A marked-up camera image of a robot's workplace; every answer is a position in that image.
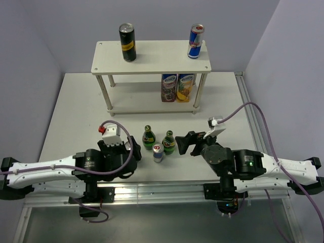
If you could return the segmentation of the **small red-tab silver can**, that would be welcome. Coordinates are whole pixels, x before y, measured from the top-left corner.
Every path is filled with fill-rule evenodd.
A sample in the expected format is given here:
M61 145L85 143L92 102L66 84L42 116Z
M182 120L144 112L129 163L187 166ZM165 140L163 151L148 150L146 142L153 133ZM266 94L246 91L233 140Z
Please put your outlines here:
M155 143L152 146L153 160L156 163L160 163L164 157L164 146L161 143Z

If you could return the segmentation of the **blue silver energy drink can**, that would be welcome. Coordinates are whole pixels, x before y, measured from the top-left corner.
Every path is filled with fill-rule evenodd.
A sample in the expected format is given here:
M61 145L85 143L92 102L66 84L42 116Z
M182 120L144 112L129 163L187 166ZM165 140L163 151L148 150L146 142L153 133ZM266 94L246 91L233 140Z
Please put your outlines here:
M205 27L201 24L194 24L190 30L189 46L187 55L189 58L196 59L199 57L201 46L203 43L203 36Z

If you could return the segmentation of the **dark olive beverage can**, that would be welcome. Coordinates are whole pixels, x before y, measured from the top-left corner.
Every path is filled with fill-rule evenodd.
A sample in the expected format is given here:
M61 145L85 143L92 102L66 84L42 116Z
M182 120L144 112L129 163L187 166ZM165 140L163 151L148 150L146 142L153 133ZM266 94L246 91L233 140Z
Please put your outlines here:
M119 37L124 60L132 62L137 58L135 29L131 23L123 23L119 27Z

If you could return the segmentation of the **black and gold can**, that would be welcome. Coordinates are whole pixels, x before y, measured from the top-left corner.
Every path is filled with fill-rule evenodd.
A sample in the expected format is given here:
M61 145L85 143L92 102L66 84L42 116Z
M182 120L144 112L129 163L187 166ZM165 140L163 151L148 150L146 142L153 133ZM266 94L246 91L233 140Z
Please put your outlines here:
M126 150L128 150L128 151L131 150L131 145L130 145L129 142L126 142L126 143L125 143L125 148L126 148Z

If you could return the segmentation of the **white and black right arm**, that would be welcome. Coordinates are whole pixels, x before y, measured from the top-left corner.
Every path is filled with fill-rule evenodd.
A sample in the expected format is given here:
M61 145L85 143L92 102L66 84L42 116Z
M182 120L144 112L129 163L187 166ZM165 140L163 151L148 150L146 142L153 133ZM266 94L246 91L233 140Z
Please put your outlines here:
M202 156L219 177L218 183L204 184L205 199L226 200L243 198L253 190L293 190L310 195L323 191L323 178L317 173L319 158L303 161L280 159L265 153L241 149L231 150L205 132L190 131L175 138L180 155L194 145L191 156Z

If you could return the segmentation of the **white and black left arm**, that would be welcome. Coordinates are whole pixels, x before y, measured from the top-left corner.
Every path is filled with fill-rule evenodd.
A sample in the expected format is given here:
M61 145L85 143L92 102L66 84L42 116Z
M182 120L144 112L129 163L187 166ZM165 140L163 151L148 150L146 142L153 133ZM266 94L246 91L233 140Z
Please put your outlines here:
M66 158L41 163L21 163L6 157L1 164L1 199L19 200L28 194L63 195L95 203L102 194L98 182L131 177L141 160L141 146L128 142L87 149Z

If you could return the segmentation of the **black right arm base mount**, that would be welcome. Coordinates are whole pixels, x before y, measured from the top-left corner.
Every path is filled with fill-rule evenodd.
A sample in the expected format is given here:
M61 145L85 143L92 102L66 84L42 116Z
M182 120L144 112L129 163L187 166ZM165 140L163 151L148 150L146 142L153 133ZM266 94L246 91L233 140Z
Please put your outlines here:
M205 200L214 200L222 217L231 218L237 214L248 198L247 192L221 192L219 183L205 183L203 189Z

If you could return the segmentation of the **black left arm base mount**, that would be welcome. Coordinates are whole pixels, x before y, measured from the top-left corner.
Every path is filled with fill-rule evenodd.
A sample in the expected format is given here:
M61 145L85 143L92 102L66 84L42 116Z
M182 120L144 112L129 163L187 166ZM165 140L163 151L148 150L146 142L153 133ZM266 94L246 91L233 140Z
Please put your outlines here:
M113 203L115 196L114 187L99 187L95 194L85 192L81 198L69 197L70 205L79 205L79 215L82 219L96 218L99 216L104 203Z

